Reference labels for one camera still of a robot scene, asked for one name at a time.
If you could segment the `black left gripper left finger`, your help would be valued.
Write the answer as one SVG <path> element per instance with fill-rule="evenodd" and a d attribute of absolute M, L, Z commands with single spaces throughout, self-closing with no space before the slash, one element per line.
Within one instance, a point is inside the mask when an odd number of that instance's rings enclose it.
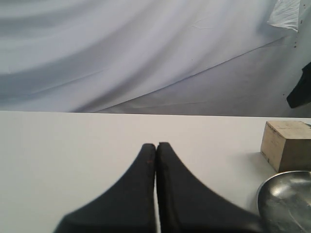
<path fill-rule="evenodd" d="M 106 192 L 65 215 L 57 233 L 154 233 L 156 148 L 144 144 L 123 176 Z"/>

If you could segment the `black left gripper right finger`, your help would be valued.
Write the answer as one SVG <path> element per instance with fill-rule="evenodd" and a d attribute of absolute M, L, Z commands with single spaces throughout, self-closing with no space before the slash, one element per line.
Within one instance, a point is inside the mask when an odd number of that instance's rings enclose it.
<path fill-rule="evenodd" d="M 171 145 L 156 149 L 156 192 L 163 233 L 262 233 L 258 215 L 248 212 L 199 181 Z"/>

